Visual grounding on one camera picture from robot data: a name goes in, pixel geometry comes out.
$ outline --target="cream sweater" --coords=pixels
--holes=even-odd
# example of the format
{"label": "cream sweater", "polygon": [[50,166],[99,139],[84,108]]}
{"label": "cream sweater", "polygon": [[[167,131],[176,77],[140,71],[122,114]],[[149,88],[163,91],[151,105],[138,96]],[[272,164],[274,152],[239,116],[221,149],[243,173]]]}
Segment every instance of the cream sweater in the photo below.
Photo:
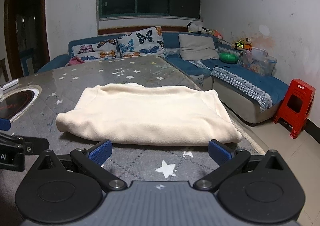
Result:
{"label": "cream sweater", "polygon": [[203,146],[211,139],[242,139],[215,90],[185,86],[146,88],[130,83],[86,88],[75,109],[58,114],[56,124],[61,132],[121,144]]}

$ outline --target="green bowl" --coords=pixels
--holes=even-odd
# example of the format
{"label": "green bowl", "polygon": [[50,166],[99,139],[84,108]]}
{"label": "green bowl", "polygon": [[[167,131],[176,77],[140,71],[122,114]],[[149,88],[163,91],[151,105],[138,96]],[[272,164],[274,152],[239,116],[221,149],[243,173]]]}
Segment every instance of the green bowl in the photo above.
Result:
{"label": "green bowl", "polygon": [[238,56],[231,53],[220,53],[220,60],[224,63],[236,63],[238,61]]}

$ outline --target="gray tablecloth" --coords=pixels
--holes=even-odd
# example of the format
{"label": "gray tablecloth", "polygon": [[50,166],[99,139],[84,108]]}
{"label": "gray tablecloth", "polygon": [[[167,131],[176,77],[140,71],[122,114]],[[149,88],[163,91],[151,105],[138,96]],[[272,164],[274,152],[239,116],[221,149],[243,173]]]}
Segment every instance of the gray tablecloth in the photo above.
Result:
{"label": "gray tablecloth", "polygon": [[[78,147],[88,149],[96,143],[70,133],[61,133],[55,124],[57,114],[72,110],[86,87],[135,82],[145,87],[184,85],[201,90],[189,77],[157,56],[80,64],[21,78],[19,82],[11,90],[28,86],[41,87],[41,93],[33,105],[12,123],[12,128],[7,133],[47,138],[50,149],[56,154],[68,154]],[[248,142],[242,147],[252,151]],[[15,208],[14,194],[36,158],[26,157],[24,172],[0,170],[1,225],[17,225],[21,221]],[[209,158],[206,147],[187,149],[183,146],[169,148],[117,145],[104,167],[128,184],[132,180],[189,180],[193,184],[218,166]],[[159,170],[166,170],[169,176],[165,178],[168,174]]]}

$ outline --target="blue gripper pad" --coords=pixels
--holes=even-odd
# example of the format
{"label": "blue gripper pad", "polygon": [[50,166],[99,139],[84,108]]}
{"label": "blue gripper pad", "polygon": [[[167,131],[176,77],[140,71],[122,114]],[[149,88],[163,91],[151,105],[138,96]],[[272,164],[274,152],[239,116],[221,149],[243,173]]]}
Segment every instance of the blue gripper pad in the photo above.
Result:
{"label": "blue gripper pad", "polygon": [[0,130],[8,131],[11,128],[10,120],[0,118]]}
{"label": "blue gripper pad", "polygon": [[102,165],[112,154],[112,142],[103,140],[87,150],[87,157],[97,165]]}
{"label": "blue gripper pad", "polygon": [[215,139],[209,142],[208,154],[218,165],[223,165],[235,156],[234,151],[231,148]]}

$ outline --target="gray pillow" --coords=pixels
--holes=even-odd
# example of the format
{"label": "gray pillow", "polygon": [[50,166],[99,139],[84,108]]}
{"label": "gray pillow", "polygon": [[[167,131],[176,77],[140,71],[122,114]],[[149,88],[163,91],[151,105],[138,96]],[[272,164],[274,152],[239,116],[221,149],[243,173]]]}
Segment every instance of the gray pillow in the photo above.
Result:
{"label": "gray pillow", "polygon": [[219,59],[213,38],[201,35],[179,35],[180,55],[185,61]]}

